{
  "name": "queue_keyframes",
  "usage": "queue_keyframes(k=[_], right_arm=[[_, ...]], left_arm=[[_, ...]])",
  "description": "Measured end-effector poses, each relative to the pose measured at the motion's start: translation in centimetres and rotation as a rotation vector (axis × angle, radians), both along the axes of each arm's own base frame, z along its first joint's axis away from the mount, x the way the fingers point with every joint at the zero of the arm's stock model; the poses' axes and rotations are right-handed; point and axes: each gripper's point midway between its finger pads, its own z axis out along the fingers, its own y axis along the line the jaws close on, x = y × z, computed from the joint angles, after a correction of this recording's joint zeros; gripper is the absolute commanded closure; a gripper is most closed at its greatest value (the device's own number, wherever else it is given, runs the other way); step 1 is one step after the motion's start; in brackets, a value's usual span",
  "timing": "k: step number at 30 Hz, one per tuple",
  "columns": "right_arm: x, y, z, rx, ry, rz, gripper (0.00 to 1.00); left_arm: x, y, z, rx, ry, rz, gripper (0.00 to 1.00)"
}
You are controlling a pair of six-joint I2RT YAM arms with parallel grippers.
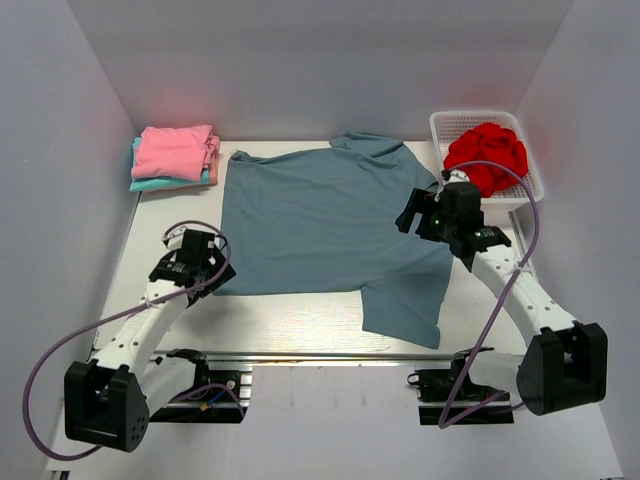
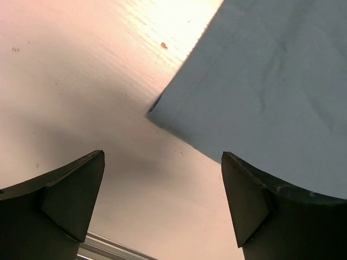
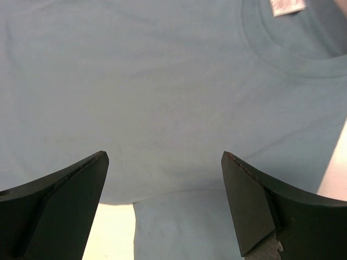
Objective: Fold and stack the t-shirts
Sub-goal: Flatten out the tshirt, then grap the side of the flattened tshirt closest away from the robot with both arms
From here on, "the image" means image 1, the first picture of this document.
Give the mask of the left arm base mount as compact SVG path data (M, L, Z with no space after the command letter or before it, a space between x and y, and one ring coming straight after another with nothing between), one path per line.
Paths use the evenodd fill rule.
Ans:
M187 399L170 402L154 413L152 423L240 424L248 411L252 368L227 360L208 358L208 372L197 387L209 387Z

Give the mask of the blue-grey t-shirt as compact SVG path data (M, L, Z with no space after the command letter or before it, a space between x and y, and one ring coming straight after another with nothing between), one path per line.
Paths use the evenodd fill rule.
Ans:
M427 348L453 258L401 233L396 219L434 175L401 141L346 133L327 147L229 159L221 228L231 242L227 296L357 291L364 330Z

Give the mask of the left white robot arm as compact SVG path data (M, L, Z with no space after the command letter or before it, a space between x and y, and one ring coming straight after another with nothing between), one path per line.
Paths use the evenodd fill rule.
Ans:
M157 356L174 321L231 280L235 271L218 231L183 229L176 248L148 277L138 311L127 315L111 340L64 377L68 439L131 452L151 417L175 399L199 399L211 388L205 354L189 348Z

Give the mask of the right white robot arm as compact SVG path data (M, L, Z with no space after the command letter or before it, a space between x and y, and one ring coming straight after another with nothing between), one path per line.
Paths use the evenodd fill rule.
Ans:
M439 420L447 427L507 394L542 416L606 395L608 338L596 323L584 324L564 310L525 268L510 239L484 221L480 193L470 182L447 183L437 192L414 189L396 219L402 233L444 243L495 296L526 345L523 355L484 344L454 356L448 371L431 370L423 387L446 394Z

